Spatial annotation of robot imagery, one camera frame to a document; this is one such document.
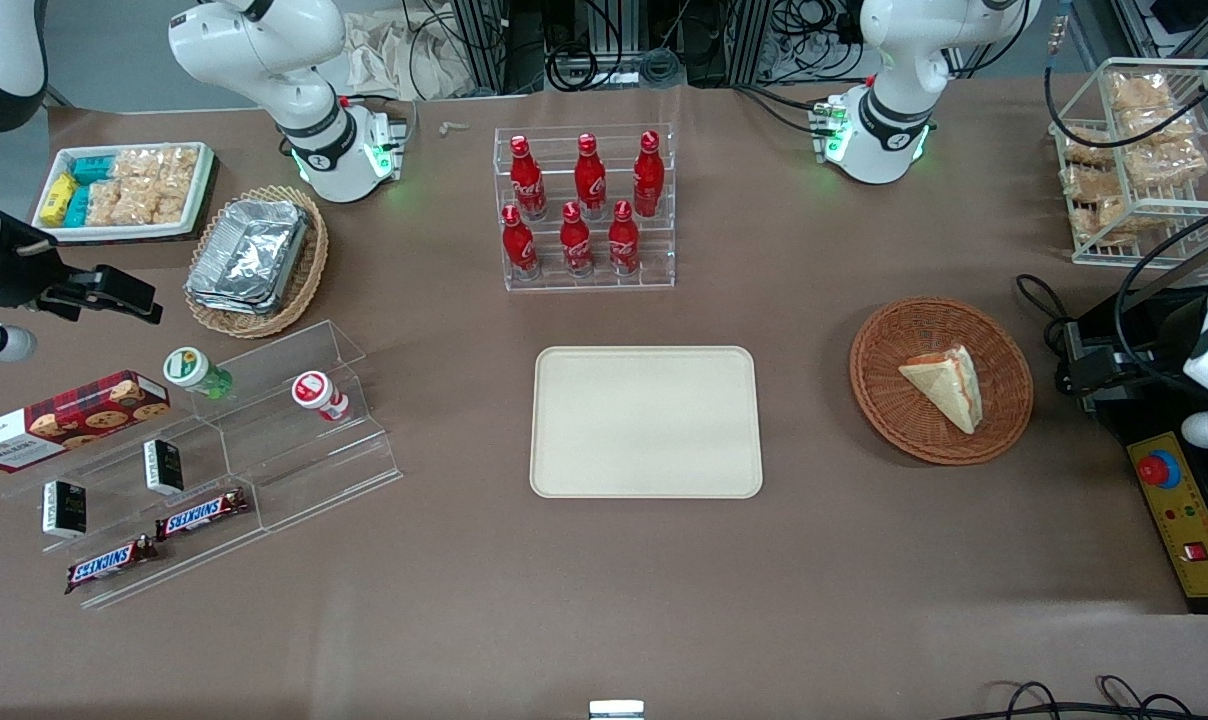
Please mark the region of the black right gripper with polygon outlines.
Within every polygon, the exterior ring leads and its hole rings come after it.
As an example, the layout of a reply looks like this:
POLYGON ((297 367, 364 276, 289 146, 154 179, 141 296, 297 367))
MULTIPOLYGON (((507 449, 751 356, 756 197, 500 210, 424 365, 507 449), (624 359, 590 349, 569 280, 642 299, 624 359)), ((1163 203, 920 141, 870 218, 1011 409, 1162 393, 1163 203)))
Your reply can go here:
POLYGON ((164 313, 151 284, 110 265, 74 269, 66 278, 54 237, 31 225, 0 222, 0 307, 33 300, 37 310, 68 323, 79 323, 80 310, 111 310, 157 325, 164 313))

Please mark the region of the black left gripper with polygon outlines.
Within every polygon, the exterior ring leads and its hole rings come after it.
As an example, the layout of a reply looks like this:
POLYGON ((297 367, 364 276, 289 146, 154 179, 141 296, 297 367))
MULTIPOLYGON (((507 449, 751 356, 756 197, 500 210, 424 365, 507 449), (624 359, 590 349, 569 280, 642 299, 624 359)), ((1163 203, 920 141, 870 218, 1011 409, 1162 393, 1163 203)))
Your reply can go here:
POLYGON ((1116 294, 1116 339, 1097 324, 1055 318, 1056 354, 1084 354, 1062 361, 1062 393, 1087 397, 1121 388, 1138 396, 1148 388, 1162 387, 1207 400, 1208 389, 1190 378, 1184 365, 1200 342, 1208 286, 1166 288, 1140 302, 1129 300, 1133 295, 1128 288, 1116 294), (1116 346, 1119 352, 1113 352, 1116 346))

